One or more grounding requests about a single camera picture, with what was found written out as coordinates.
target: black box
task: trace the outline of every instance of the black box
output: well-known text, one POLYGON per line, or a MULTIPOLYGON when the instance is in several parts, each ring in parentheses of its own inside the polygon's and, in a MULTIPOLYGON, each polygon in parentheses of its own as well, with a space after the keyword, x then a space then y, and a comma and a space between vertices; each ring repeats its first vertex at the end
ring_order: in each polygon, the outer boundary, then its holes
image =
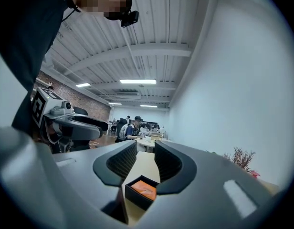
POLYGON ((138 181, 143 181, 153 187, 157 187, 159 183, 153 180, 150 180, 149 178, 145 176, 140 176, 137 179, 125 185, 125 198, 129 199, 132 203, 139 206, 143 210, 147 210, 149 206, 152 204, 153 200, 145 197, 144 195, 141 195, 140 193, 138 193, 131 187, 133 184, 135 184, 138 181))

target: floor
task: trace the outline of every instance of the floor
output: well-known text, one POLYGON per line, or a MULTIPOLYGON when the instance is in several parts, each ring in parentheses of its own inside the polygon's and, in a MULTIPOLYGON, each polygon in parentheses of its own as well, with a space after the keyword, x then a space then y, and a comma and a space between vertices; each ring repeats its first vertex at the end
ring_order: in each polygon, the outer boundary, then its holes
POLYGON ((116 134, 115 133, 110 133, 109 135, 103 135, 101 138, 96 139, 94 141, 90 141, 90 147, 96 148, 100 146, 107 146, 110 144, 114 144, 116 140, 116 134))

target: headset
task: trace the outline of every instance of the headset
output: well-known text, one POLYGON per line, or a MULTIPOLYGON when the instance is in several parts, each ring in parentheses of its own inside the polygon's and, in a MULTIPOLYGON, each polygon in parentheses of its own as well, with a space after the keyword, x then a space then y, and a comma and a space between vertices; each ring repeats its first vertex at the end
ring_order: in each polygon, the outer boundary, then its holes
MULTIPOLYGON (((71 16, 71 14, 74 13, 75 11, 81 12, 78 9, 78 6, 74 4, 73 0, 66 0, 66 3, 69 8, 74 10, 65 19, 63 19, 62 22, 68 19, 71 16)), ((125 28, 129 25, 132 25, 138 22, 139 12, 138 11, 131 12, 131 7, 132 7, 132 0, 126 1, 126 7, 123 11, 105 13, 105 17, 111 21, 120 20, 121 27, 125 28)))

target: backpack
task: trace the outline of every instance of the backpack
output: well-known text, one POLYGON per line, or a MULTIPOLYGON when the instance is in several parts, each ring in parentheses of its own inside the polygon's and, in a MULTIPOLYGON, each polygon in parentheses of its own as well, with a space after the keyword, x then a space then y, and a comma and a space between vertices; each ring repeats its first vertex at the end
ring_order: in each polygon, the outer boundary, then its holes
POLYGON ((120 129, 120 132, 119 132, 120 139, 122 139, 122 140, 126 139, 126 131, 127 131, 128 126, 132 126, 132 128, 134 129, 134 125, 128 125, 128 124, 123 125, 123 127, 120 129))

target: wall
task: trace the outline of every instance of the wall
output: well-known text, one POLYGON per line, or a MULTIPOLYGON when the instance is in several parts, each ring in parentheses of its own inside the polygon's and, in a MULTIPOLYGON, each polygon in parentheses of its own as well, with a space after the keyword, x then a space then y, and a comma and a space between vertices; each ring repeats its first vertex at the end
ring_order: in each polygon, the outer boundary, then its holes
POLYGON ((157 122, 160 127, 166 125, 167 117, 166 111, 161 110, 148 110, 145 108, 124 108, 124 107, 114 107, 112 113, 112 119, 119 120, 120 118, 126 119, 127 115, 130 119, 134 119, 135 116, 140 116, 143 121, 157 122))
MULTIPOLYGON (((72 88, 69 88, 68 86, 60 83, 59 81, 56 81, 43 72, 39 73, 38 78, 46 83, 52 82, 52 86, 54 87, 54 91, 56 93, 70 101, 73 106, 85 109, 89 116, 106 122, 108 121, 110 114, 109 106, 89 98, 88 96, 85 96, 73 90, 72 88)), ((35 83, 34 88, 37 88, 38 86, 45 87, 39 83, 35 83)))
POLYGON ((168 128, 171 140, 219 155, 255 151, 251 168, 280 187, 294 170, 294 41, 284 26, 250 1, 218 0, 168 128))

